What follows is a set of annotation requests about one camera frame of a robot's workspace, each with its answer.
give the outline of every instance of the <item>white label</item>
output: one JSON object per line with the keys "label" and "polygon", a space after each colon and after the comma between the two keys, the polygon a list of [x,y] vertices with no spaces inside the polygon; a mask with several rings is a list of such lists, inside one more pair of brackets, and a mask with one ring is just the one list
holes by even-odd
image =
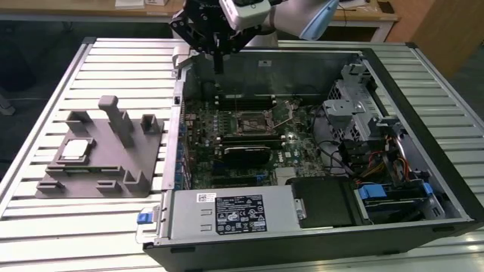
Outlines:
{"label": "white label", "polygon": [[259,67],[271,67],[272,61],[259,61]]}
{"label": "white label", "polygon": [[168,15],[168,13],[166,13],[166,12],[152,12],[152,11],[148,11],[146,14],[147,15],[160,15],[160,16],[167,16]]}
{"label": "white label", "polygon": [[254,225],[255,225],[255,227],[266,226],[266,221],[255,222]]}
{"label": "white label", "polygon": [[198,202],[215,202],[216,197],[218,197],[216,193],[196,194],[196,201]]}

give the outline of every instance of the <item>desk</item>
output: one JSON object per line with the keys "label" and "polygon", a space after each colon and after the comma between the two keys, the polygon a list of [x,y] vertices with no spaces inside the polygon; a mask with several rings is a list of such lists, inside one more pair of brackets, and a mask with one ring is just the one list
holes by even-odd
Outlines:
{"label": "desk", "polygon": [[[115,0],[0,0],[0,20],[168,23],[183,8],[183,2],[170,0],[167,6],[147,5],[140,10],[116,10]],[[372,0],[371,6],[374,11],[339,10],[331,26],[376,28],[371,41],[386,41],[399,16],[383,13],[376,0]]]}

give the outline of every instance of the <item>metal table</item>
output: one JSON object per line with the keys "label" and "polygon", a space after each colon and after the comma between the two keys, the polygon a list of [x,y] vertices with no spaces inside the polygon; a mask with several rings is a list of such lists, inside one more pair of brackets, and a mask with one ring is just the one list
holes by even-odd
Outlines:
{"label": "metal table", "polygon": [[[151,196],[144,199],[36,199],[70,110],[94,118],[102,95],[116,95],[132,118],[170,122],[174,47],[180,40],[87,39],[0,183],[2,271],[163,271],[135,241],[136,215],[156,205],[164,171],[163,137]],[[484,203],[484,123],[419,49],[404,44],[282,41],[280,46],[374,48],[451,161]],[[388,112],[388,100],[382,97]],[[434,241],[408,253],[242,270],[482,271],[484,233]]]}

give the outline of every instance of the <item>blue drive bracket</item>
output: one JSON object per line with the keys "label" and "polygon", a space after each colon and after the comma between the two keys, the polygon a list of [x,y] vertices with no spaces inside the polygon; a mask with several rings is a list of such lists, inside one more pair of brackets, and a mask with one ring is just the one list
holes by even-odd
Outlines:
{"label": "blue drive bracket", "polygon": [[363,200],[368,198],[387,197],[384,187],[379,184],[364,185],[360,189],[358,189],[358,192],[360,193]]}

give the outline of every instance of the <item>wooden desk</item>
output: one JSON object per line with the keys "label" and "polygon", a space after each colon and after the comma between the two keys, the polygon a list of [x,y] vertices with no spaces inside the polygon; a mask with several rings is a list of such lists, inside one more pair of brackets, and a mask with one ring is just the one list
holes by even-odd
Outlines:
{"label": "wooden desk", "polygon": [[[183,8],[183,2],[170,0],[167,6],[147,5],[140,10],[116,10],[115,0],[0,0],[0,20],[168,23]],[[382,13],[376,0],[371,0],[371,5],[376,10],[339,10],[331,26],[375,27],[379,30],[372,41],[384,41],[399,17]]]}
{"label": "wooden desk", "polygon": [[403,19],[391,31],[388,41],[415,42],[438,70],[451,78],[484,39],[484,1],[391,2]]}

